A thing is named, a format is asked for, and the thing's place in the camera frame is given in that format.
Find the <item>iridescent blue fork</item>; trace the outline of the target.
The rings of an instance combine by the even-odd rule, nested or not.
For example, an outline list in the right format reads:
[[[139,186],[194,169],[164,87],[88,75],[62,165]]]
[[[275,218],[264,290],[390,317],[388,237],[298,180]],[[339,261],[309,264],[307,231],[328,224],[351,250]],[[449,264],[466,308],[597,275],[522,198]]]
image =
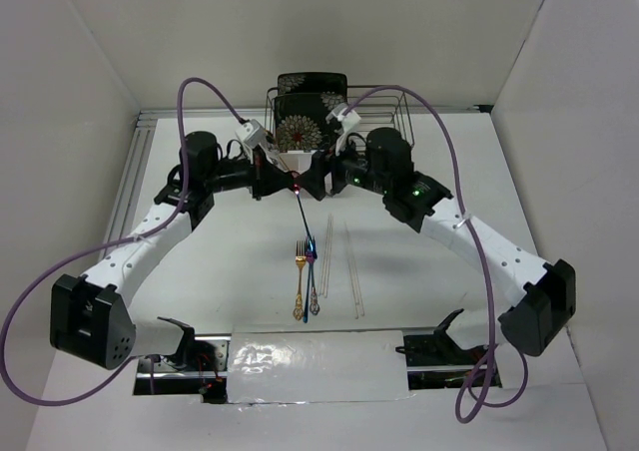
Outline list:
[[[303,218],[303,222],[304,222],[304,226],[305,226],[305,229],[306,229],[305,241],[306,241],[306,245],[307,245],[307,251],[308,251],[309,248],[311,248],[313,251],[315,251],[315,243],[314,243],[314,240],[312,239],[312,237],[310,235],[310,230],[309,230],[309,227],[308,227],[308,223],[307,223],[306,216],[305,216],[305,213],[304,213],[304,210],[303,210],[303,206],[302,206],[302,201],[301,201],[301,198],[300,198],[300,188],[298,186],[294,186],[294,193],[295,193],[296,198],[298,200],[300,212],[301,212],[301,215],[302,215],[302,218]],[[306,298],[304,299],[304,317],[302,319],[302,321],[304,323],[308,322],[307,320],[305,320],[306,302],[307,302],[307,293],[306,293]]]

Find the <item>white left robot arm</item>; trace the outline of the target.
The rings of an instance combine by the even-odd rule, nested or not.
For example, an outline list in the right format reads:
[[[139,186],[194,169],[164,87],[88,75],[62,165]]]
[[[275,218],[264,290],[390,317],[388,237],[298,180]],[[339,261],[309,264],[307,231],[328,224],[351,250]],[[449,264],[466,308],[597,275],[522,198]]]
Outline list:
[[[187,134],[185,157],[167,176],[152,206],[123,244],[79,276],[64,274],[52,287],[50,342],[61,351],[112,370],[130,356],[161,355],[176,370],[196,361],[193,326],[159,316],[135,322],[129,307],[163,258],[186,239],[221,192],[247,189],[259,200],[294,184],[280,167],[271,134],[255,121],[239,126],[241,153],[223,157],[214,134]]]

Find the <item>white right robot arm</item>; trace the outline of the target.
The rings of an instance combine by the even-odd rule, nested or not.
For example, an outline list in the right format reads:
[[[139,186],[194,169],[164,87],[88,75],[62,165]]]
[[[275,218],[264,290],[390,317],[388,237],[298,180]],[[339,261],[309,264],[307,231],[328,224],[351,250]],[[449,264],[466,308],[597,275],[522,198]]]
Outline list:
[[[326,176],[334,194],[347,185],[379,194],[396,220],[440,242],[474,269],[489,271],[506,302],[496,317],[501,335],[523,354],[541,355],[574,315],[574,267],[562,259],[549,263],[463,212],[448,188],[415,170],[411,147],[399,131],[373,130],[362,153],[353,145],[339,153],[315,152],[296,184],[322,200]]]

